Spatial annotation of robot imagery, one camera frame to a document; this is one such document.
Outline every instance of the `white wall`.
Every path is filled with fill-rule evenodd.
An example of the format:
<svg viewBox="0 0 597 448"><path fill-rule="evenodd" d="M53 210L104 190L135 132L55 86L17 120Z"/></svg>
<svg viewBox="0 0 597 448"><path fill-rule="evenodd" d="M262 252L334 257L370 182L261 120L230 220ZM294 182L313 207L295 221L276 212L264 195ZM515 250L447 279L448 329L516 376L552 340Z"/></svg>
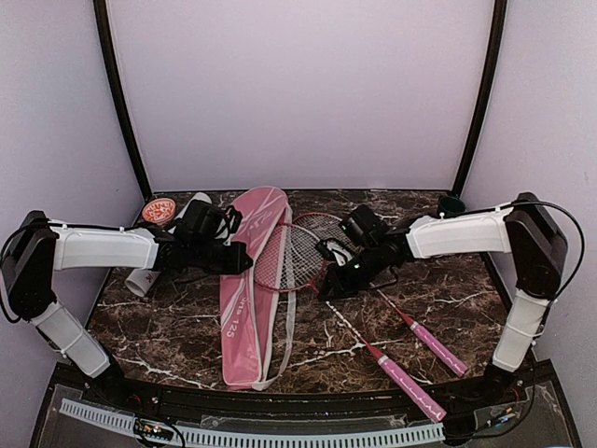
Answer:
<svg viewBox="0 0 597 448"><path fill-rule="evenodd" d="M478 207L530 190L569 209L585 229L587 261L554 307L538 354L553 360L586 446L597 443L595 23L591 0L509 2L492 100L464 196L469 207ZM576 232L557 218L568 235L571 269ZM510 260L497 262L513 285Z"/></svg>
<svg viewBox="0 0 597 448"><path fill-rule="evenodd" d="M0 241L41 209L70 222L132 222L142 198L112 105L91 1L0 7ZM56 275L79 318L105 270ZM0 317L0 445L29 446L55 356Z"/></svg>
<svg viewBox="0 0 597 448"><path fill-rule="evenodd" d="M109 4L155 190L451 188L492 0Z"/></svg>

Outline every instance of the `racket handle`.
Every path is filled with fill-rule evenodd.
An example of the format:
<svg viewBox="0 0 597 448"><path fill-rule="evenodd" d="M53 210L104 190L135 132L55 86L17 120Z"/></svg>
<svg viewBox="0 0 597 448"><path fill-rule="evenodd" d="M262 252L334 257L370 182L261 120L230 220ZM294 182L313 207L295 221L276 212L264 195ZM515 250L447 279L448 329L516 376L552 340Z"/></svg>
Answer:
<svg viewBox="0 0 597 448"><path fill-rule="evenodd" d="M468 366L438 341L423 325L414 322L410 329L459 377L462 377L468 371Z"/></svg>
<svg viewBox="0 0 597 448"><path fill-rule="evenodd" d="M439 423L446 416L446 411L439 406L427 393L422 390L410 376L400 369L398 365L386 355L378 359L378 364L382 367L390 378L400 386L400 388L419 406L423 413L436 423Z"/></svg>

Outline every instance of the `table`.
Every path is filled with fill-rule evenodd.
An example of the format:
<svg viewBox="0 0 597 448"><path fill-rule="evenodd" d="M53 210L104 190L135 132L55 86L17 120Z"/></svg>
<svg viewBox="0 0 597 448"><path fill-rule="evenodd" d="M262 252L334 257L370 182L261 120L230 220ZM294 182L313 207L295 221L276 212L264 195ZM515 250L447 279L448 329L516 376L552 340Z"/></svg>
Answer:
<svg viewBox="0 0 597 448"><path fill-rule="evenodd" d="M229 205L240 191L208 192ZM389 222L432 213L442 191L291 190L294 216L325 212L343 216L361 203ZM160 194L180 209L193 193ZM147 297L125 286L130 270L115 269L92 313L90 331L115 356L126 375L161 385L226 390L221 375L216 276L199 270L164 273ZM479 254L405 264L385 294L424 324L466 363L465 378L480 376L502 333L507 312ZM310 290L297 295L297 323L287 370L270 393L346 393L394 389L367 349ZM364 335L421 384L458 378L410 332L376 291L335 306ZM284 352L285 297L276 317L271 373Z"/></svg>

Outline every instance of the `badminton racket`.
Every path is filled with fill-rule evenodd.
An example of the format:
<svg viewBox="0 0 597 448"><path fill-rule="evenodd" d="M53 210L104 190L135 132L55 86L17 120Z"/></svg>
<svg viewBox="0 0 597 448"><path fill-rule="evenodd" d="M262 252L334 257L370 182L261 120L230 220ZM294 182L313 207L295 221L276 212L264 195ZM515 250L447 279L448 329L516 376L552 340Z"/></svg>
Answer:
<svg viewBox="0 0 597 448"><path fill-rule="evenodd" d="M309 229L320 238L334 238L343 244L346 241L350 243L350 239L344 234L340 228L341 219L334 215L325 213L308 213L301 215L295 219L295 224L300 225L302 228ZM383 299L400 315L402 320L409 326L410 330L419 338L425 345L427 345L431 351L444 363L450 370L456 375L462 377L468 371L468 366L458 359L450 350L448 350L440 341L438 341L429 330L423 325L414 321L408 315L404 314L396 304L391 301L383 292L380 291L379 287L374 287L382 295Z"/></svg>
<svg viewBox="0 0 597 448"><path fill-rule="evenodd" d="M381 350L368 343L356 328L329 301L326 305L365 345L367 350L377 359L377 363L385 373L412 399L423 413L436 423L446 416L446 411L421 389L410 376Z"/></svg>
<svg viewBox="0 0 597 448"><path fill-rule="evenodd" d="M315 248L319 238L295 224L278 224L255 264L255 282L274 292L312 288L326 268L324 257Z"/></svg>

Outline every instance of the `black marble table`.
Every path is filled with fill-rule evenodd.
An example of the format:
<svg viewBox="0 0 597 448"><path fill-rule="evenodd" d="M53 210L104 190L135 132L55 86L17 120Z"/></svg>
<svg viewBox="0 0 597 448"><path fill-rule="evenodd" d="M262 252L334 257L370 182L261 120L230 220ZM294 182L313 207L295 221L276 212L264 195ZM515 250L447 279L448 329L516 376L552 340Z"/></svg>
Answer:
<svg viewBox="0 0 597 448"><path fill-rule="evenodd" d="M435 211L439 191L287 191L294 216L326 212L343 216L361 203L389 222ZM175 193L178 208L193 193ZM239 191L208 193L226 206ZM465 362L465 377L482 375L491 359L506 310L479 255L419 260L405 264L396 285L384 290L404 312L424 324ZM90 319L89 329L118 360L127 376L164 385L225 390L221 374L218 285L201 271L164 273L147 297L124 286L129 270L115 269ZM271 393L345 393L396 386L367 349L310 290L297 295L292 356ZM339 311L374 345L421 384L458 378L403 324L378 292L337 301ZM275 323L270 372L284 352L285 297Z"/></svg>

